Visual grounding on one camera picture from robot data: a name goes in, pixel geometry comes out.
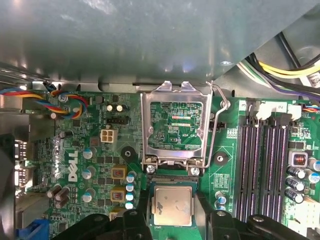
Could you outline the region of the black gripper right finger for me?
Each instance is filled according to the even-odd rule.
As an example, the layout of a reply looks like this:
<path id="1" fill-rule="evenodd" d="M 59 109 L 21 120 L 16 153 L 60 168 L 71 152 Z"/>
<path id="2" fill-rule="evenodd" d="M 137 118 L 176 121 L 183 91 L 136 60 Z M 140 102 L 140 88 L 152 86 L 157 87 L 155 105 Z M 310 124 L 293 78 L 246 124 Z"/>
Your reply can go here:
<path id="1" fill-rule="evenodd" d="M 270 217 L 255 214 L 242 222 L 223 210 L 214 210 L 197 192 L 197 227 L 203 240 L 305 240 L 306 237 Z"/>

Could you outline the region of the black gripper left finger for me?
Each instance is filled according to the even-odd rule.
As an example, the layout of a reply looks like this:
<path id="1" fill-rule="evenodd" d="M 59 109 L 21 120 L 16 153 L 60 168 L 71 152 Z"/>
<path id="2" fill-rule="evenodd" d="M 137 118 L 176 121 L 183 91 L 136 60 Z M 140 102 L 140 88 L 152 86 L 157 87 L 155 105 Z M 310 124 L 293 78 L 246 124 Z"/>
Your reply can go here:
<path id="1" fill-rule="evenodd" d="M 120 212 L 111 220 L 101 213 L 91 214 L 54 237 L 55 240 L 151 240 L 147 224 L 150 192 L 141 190 L 135 209 Z"/>

